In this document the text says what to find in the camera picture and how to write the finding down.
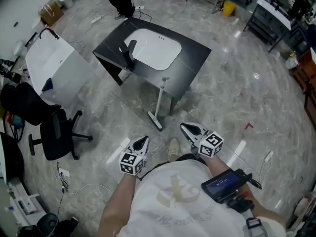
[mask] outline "shoe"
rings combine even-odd
[[[169,149],[168,149],[169,162],[174,162],[180,157],[179,151],[180,151],[179,140],[177,138],[172,138],[170,140]]]
[[[114,18],[115,18],[115,19],[120,19],[120,18],[122,18],[122,17],[124,17],[124,15],[122,15],[122,14],[119,13],[119,14],[116,15]]]

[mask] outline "person's arm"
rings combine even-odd
[[[107,202],[99,225],[98,237],[113,237],[129,220],[136,176],[125,174]]]
[[[213,157],[213,158],[209,158],[209,157],[204,157],[201,156],[202,159],[206,162],[209,171],[211,172],[212,176],[218,176],[219,174],[225,172],[227,169],[229,169],[229,167],[221,160],[219,159],[217,156]],[[266,208],[264,208],[259,201],[254,197],[253,193],[251,192],[249,186],[247,184],[245,184],[244,186],[242,186],[239,189],[239,193],[240,194],[244,194],[245,192],[249,193],[249,196],[247,196],[247,200],[251,200],[254,204],[254,208],[251,211],[252,215],[254,217],[265,217],[268,219],[272,219],[275,220],[277,222],[279,222],[281,225],[283,225],[283,227],[285,228],[285,223],[282,220],[282,218],[275,212],[267,210]]]

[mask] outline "gray floor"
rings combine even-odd
[[[91,134],[89,143],[75,138],[80,160],[71,154],[59,160],[69,170],[69,192],[84,185],[102,184],[114,190],[117,183],[106,172],[105,162],[124,138],[149,135],[148,168],[167,160],[167,145],[171,137],[179,138],[182,153],[189,145],[181,134],[179,124],[196,121],[217,131],[225,138],[226,147],[220,157],[233,161],[237,146],[246,146],[232,168],[252,172],[259,180],[264,157],[273,151],[271,162],[263,167],[263,190],[256,189],[259,201],[267,208],[288,219],[293,206],[307,189],[315,174],[315,131],[306,115],[304,96],[285,68],[284,60],[251,32],[242,32],[244,22],[235,17],[211,13],[212,5],[190,0],[134,0],[144,5],[144,12],[159,24],[212,49],[210,56],[193,81],[190,89],[167,115],[170,100],[162,100],[161,120],[164,131],[158,132],[146,116],[155,109],[158,90],[140,79],[129,76],[119,87],[98,63],[92,50],[122,20],[114,20],[115,13],[108,0],[75,0],[75,6],[54,29],[94,68],[94,74],[81,88],[78,96],[65,107],[68,116],[82,110],[75,131]],[[91,27],[96,15],[104,15]],[[245,129],[251,123],[253,128]],[[53,174],[55,162],[47,161],[41,146],[36,155],[28,149],[28,134],[39,138],[39,127],[26,125],[20,142],[25,160],[25,182],[32,193],[40,193],[45,208],[57,213],[61,190]],[[99,186],[89,186],[76,195],[65,194],[60,218],[75,215],[80,225],[73,236],[94,236],[105,203],[111,193]]]

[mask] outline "white wall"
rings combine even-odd
[[[14,60],[12,49],[17,40],[25,42],[33,35],[32,24],[38,10],[49,0],[0,1],[0,57]]]

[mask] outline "metal pole stand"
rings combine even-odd
[[[150,118],[150,120],[154,123],[155,127],[161,132],[162,131],[162,125],[160,124],[160,122],[157,119],[157,115],[158,115],[158,111],[159,111],[159,107],[160,107],[160,102],[161,102],[161,97],[163,94],[163,89],[164,86],[166,84],[166,81],[169,79],[169,77],[163,77],[162,78],[162,84],[160,85],[160,91],[159,91],[159,97],[158,97],[158,102],[157,102],[157,107],[156,107],[156,111],[155,111],[155,115],[152,112],[147,112],[148,117]]]

